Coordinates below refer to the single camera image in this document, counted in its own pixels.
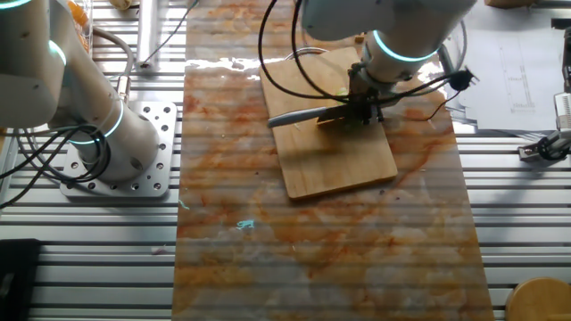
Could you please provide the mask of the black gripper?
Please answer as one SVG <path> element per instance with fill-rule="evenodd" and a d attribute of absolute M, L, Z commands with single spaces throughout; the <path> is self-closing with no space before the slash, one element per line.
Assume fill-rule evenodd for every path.
<path fill-rule="evenodd" d="M 385 120 L 380 103 L 380 83 L 370 76 L 364 62 L 355 62 L 348 69 L 349 105 L 354 119 L 361 119 L 363 125 L 372 121 Z"/>

